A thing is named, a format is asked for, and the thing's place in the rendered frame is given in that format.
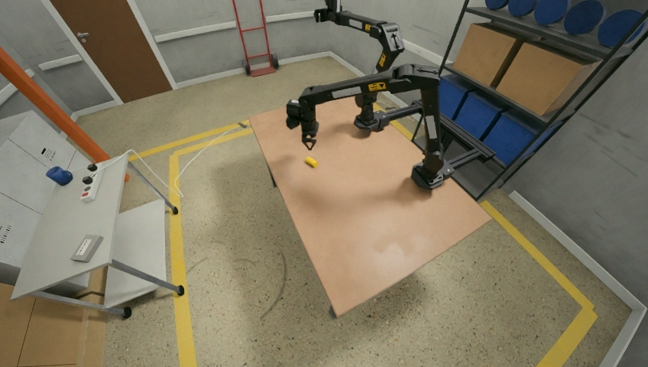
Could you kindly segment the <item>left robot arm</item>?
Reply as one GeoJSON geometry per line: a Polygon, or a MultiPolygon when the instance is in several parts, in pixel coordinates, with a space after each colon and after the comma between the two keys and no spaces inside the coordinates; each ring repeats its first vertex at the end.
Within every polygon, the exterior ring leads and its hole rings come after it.
{"type": "Polygon", "coordinates": [[[432,186],[443,179],[440,170],[444,165],[444,147],[441,143],[440,133],[438,67],[406,63],[381,73],[327,85],[306,87],[298,100],[290,99],[287,103],[287,127],[292,130],[301,124],[301,131],[309,132],[309,123],[303,119],[314,120],[316,105],[325,102],[371,93],[390,92],[390,94],[394,94],[416,89],[420,89],[421,93],[426,147],[422,163],[416,165],[414,170],[428,186],[432,186]]]}

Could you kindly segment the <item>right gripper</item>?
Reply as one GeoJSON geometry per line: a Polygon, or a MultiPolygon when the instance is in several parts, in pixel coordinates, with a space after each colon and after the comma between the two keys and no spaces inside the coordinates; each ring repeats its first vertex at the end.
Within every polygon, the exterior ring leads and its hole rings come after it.
{"type": "Polygon", "coordinates": [[[322,8],[320,8],[320,9],[315,9],[313,15],[314,15],[314,17],[315,17],[315,19],[316,19],[316,23],[319,22],[319,19],[320,19],[320,22],[330,21],[330,20],[329,20],[329,13],[328,13],[328,16],[324,16],[324,15],[323,15],[323,12],[322,12],[322,8]],[[320,18],[319,18],[319,14],[320,14],[320,18]],[[327,20],[327,19],[328,19],[328,20],[327,20]]]}

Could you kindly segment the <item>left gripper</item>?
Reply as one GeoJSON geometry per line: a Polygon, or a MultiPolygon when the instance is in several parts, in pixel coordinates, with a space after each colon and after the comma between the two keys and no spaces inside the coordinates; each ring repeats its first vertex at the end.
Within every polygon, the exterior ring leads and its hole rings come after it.
{"type": "Polygon", "coordinates": [[[302,138],[301,142],[306,146],[306,148],[311,151],[313,149],[314,144],[316,143],[316,139],[312,139],[316,137],[316,133],[318,132],[319,129],[319,122],[316,121],[316,119],[312,121],[307,121],[303,119],[305,122],[309,123],[309,132],[302,132],[302,138]],[[307,135],[310,135],[311,138],[307,138],[307,135]],[[307,142],[310,142],[312,145],[309,148],[307,145],[307,142]]]}

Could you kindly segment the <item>yellow cylinder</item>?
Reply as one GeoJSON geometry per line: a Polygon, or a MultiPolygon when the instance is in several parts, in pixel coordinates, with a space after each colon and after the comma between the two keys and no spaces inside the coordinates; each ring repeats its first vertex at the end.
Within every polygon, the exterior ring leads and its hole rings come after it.
{"type": "Polygon", "coordinates": [[[315,160],[313,160],[311,157],[307,157],[307,158],[306,158],[306,162],[309,163],[309,164],[311,164],[311,165],[314,166],[314,167],[317,167],[317,165],[318,165],[318,162],[315,161],[315,160]]]}

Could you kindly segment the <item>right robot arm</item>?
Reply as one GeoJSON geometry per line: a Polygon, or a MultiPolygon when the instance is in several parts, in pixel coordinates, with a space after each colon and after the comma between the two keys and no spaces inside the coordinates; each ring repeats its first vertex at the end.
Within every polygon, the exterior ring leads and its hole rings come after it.
{"type": "MultiPolygon", "coordinates": [[[[337,25],[348,26],[368,33],[370,37],[378,39],[381,43],[383,51],[372,74],[389,70],[394,60],[405,49],[400,34],[400,26],[396,23],[378,21],[355,15],[349,11],[343,11],[341,0],[325,0],[325,3],[327,8],[323,8],[322,12],[324,16],[328,16],[329,13],[330,21],[335,22],[337,25]]],[[[373,105],[377,101],[377,94],[371,93],[355,97],[357,107],[361,108],[361,113],[356,115],[356,119],[367,127],[378,122],[378,119],[374,117],[373,109],[373,105]]]]}

